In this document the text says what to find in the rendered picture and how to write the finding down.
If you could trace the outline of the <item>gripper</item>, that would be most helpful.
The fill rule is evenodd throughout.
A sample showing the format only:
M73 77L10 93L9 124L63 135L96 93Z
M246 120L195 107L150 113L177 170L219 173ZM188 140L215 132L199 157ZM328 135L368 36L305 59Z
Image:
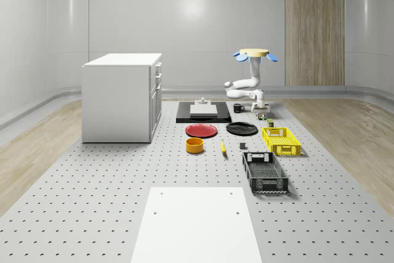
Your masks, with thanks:
M257 102L252 103L251 112L256 114L267 114L270 113L270 104L265 103L264 107L260 107Z

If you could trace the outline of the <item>black plate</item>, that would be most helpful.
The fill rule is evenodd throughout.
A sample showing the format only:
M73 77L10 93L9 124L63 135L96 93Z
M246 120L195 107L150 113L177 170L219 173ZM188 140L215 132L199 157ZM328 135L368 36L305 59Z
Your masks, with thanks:
M226 130L230 134L237 136L253 136L258 133L258 128L246 122L232 122L226 125Z

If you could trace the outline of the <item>yellow basket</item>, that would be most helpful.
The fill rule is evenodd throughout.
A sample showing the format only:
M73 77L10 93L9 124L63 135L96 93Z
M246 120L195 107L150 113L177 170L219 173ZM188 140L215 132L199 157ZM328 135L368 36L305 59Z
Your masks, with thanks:
M264 127L262 137L276 155L300 155L301 144L286 127Z

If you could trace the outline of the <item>drone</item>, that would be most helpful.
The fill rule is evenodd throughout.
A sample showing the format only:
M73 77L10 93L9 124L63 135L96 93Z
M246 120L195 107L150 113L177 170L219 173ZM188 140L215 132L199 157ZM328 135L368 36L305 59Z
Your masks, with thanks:
M278 61L278 58L273 54L271 54L269 50L266 49L241 49L240 51L235 52L233 56L236 57L236 60L239 62L243 62L251 57L264 57L264 56L266 56L267 59L273 62Z

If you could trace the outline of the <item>red plate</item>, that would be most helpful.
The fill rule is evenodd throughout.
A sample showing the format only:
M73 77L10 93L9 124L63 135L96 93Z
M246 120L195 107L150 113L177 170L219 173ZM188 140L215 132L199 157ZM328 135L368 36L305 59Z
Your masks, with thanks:
M217 128L210 124L192 124L185 128L185 132L190 137L208 138L217 134Z

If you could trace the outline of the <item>dark grey basket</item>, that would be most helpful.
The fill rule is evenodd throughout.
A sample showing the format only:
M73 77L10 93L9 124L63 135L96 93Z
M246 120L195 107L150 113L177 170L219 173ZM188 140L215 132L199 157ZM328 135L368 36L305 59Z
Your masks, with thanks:
M244 152L243 165L253 192L287 192L288 176L272 152Z

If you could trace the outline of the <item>yellow bowl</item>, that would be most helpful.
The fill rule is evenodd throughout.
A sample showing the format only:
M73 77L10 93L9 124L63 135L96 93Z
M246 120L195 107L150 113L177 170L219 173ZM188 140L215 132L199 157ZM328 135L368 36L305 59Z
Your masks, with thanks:
M201 153L204 150L204 141L198 137L192 137L186 140L186 151L192 154Z

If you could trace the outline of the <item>white board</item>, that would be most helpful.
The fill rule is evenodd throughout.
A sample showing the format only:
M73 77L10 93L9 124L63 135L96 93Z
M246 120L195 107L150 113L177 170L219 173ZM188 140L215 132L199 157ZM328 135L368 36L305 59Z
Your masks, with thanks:
M153 187L131 263L262 263L241 187Z

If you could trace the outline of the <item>white cabinet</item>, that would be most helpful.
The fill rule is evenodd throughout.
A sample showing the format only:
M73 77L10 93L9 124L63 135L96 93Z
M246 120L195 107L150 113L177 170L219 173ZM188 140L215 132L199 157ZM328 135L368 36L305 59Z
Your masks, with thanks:
M107 54L82 67L82 141L150 143L161 116L160 53Z

